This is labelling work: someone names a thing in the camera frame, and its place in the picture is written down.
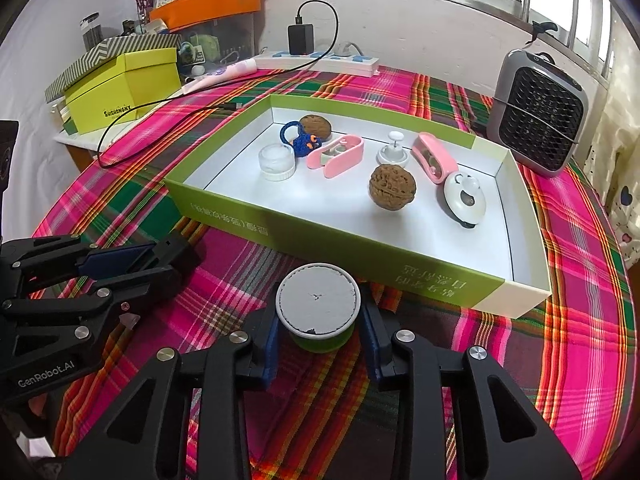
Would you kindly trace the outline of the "green jar white lid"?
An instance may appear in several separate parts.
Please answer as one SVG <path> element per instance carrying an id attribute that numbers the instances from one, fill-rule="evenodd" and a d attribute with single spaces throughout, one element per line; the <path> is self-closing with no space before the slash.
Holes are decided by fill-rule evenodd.
<path id="1" fill-rule="evenodd" d="M 362 292 L 345 270 L 329 263 L 307 263 L 277 286 L 274 310 L 292 339 L 306 351 L 329 353 L 352 336 Z"/>

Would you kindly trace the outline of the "brown walnut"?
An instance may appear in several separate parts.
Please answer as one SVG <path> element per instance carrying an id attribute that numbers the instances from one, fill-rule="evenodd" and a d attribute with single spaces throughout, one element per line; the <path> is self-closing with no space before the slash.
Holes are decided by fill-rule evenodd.
<path id="1" fill-rule="evenodd" d="M 299 119 L 304 131 L 311 136 L 316 136 L 323 142 L 331 139 L 332 126 L 330 122 L 319 115 L 308 114 Z"/>
<path id="2" fill-rule="evenodd" d="M 398 211 L 414 200 L 416 180 L 401 166 L 383 164 L 371 174 L 369 194 L 379 207 Z"/>

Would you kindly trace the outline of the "yellow green cardboard box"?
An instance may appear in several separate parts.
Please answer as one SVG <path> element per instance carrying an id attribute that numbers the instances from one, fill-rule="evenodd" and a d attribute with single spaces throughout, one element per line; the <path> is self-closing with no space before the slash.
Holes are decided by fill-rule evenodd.
<path id="1" fill-rule="evenodd" d="M 106 128 L 144 115 L 142 104 L 171 96 L 181 87 L 175 48 L 124 53 L 104 63 L 64 92 L 77 132 Z"/>

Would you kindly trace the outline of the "clear plastic jar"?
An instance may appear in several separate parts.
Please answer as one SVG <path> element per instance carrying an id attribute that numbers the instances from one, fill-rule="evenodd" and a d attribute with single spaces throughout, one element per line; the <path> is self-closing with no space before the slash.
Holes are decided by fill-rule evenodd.
<path id="1" fill-rule="evenodd" d="M 258 153 L 262 176 L 269 181 L 284 181 L 292 177 L 296 169 L 294 150 L 288 144 L 269 144 Z"/>

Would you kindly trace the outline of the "striped grey white box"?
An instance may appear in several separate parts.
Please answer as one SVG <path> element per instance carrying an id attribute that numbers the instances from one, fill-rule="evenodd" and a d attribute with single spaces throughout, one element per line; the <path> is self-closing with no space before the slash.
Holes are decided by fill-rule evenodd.
<path id="1" fill-rule="evenodd" d="M 44 99 L 51 103 L 77 81 L 119 55 L 147 50 L 178 47 L 180 37 L 177 34 L 142 34 L 106 38 L 95 47 L 81 55 L 44 92 Z"/>

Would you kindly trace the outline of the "blue knitted keyring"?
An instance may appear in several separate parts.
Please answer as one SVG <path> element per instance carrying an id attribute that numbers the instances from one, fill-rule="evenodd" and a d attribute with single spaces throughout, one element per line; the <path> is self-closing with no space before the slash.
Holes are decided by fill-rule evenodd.
<path id="1" fill-rule="evenodd" d="M 296 129 L 296 137 L 289 139 L 286 133 L 292 128 Z M 280 129 L 280 140 L 284 144 L 291 145 L 294 156 L 298 158 L 306 157 L 317 148 L 322 147 L 322 140 L 318 136 L 308 133 L 301 122 L 287 122 Z"/>

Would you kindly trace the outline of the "white round gadget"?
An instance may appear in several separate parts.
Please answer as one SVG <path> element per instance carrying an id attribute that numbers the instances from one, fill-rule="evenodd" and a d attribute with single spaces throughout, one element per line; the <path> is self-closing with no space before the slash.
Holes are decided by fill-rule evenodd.
<path id="1" fill-rule="evenodd" d="M 480 225 L 486 214 L 486 197 L 480 181 L 463 171 L 448 174 L 442 188 L 450 214 L 466 228 Z"/>

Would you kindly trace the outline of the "green white shallow box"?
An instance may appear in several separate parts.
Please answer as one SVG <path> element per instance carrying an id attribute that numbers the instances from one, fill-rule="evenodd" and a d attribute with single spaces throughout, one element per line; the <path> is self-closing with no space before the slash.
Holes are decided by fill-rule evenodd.
<path id="1" fill-rule="evenodd" d="M 326 118 L 334 136 L 359 136 L 362 159 L 333 178 L 298 162 L 291 177 L 267 179 L 260 151 L 292 136 L 294 120 L 308 114 Z M 431 133 L 477 180 L 486 198 L 477 226 L 454 218 L 442 189 L 415 158 L 407 164 L 416 181 L 410 203 L 388 211 L 372 200 L 376 156 L 395 131 L 402 134 L 403 148 L 420 133 Z M 437 122 L 367 105 L 273 94 L 226 120 L 165 183 L 186 217 L 436 301 L 518 318 L 551 294 L 544 240 L 512 154 Z"/>

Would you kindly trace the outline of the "pink clip case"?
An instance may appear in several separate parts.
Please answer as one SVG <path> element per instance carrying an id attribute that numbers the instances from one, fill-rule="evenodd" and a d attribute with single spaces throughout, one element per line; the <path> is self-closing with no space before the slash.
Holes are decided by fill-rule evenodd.
<path id="1" fill-rule="evenodd" d="M 412 144 L 411 153 L 436 185 L 444 183 L 450 174 L 458 170 L 457 161 L 434 134 L 419 133 Z"/>
<path id="2" fill-rule="evenodd" d="M 363 138 L 353 134 L 343 134 L 336 140 L 312 151 L 306 157 L 310 170 L 321 169 L 323 177 L 333 179 L 362 162 Z"/>

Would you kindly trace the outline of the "white pink tube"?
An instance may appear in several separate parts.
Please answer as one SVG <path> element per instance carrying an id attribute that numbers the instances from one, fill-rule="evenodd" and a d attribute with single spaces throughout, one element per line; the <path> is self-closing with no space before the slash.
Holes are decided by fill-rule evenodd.
<path id="1" fill-rule="evenodd" d="M 255 59 L 248 58 L 247 60 L 217 68 L 210 74 L 196 77 L 182 87 L 182 93 L 186 96 L 195 91 L 213 87 L 214 84 L 221 84 L 243 76 L 253 75 L 256 72 L 257 64 Z"/>

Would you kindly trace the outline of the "brown walnut in box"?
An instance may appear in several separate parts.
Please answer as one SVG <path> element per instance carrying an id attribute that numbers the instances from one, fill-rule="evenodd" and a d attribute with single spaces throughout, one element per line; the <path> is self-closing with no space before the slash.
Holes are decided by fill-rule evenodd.
<path id="1" fill-rule="evenodd" d="M 416 180 L 401 166 L 383 164 L 371 174 L 369 194 L 379 207 L 398 211 L 414 200 Z"/>

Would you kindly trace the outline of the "orange lid storage bin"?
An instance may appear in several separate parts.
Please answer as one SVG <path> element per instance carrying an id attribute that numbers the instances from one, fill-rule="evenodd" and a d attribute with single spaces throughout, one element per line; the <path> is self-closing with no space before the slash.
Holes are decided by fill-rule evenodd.
<path id="1" fill-rule="evenodd" d="M 255 14 L 262 0 L 174 0 L 154 9 L 179 36 L 179 58 L 186 65 L 232 64 L 255 55 Z"/>

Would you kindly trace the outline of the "cream heart pattern curtain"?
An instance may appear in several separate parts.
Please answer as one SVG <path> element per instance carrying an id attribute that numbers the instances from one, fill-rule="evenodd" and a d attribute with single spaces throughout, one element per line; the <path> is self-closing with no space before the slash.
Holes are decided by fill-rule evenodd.
<path id="1" fill-rule="evenodd" d="M 613 22 L 608 82 L 584 169 L 631 268 L 639 262 L 639 48 L 620 18 Z"/>

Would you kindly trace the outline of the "white blue power strip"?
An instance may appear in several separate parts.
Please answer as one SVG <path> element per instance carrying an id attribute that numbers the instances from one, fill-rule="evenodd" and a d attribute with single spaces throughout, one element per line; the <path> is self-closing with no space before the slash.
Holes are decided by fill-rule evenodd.
<path id="1" fill-rule="evenodd" d="M 258 70 L 315 70 L 360 77 L 373 77 L 380 70 L 378 58 L 355 54 L 339 56 L 321 52 L 292 55 L 286 51 L 264 52 L 254 57 Z"/>

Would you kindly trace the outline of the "grey black fan heater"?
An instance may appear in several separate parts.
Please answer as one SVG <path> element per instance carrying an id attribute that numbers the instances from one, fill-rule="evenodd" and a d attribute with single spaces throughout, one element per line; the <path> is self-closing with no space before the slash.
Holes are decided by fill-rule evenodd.
<path id="1" fill-rule="evenodd" d="M 521 164 L 551 178 L 577 148 L 588 110 L 584 88 L 548 54 L 515 49 L 501 65 L 486 134 Z"/>

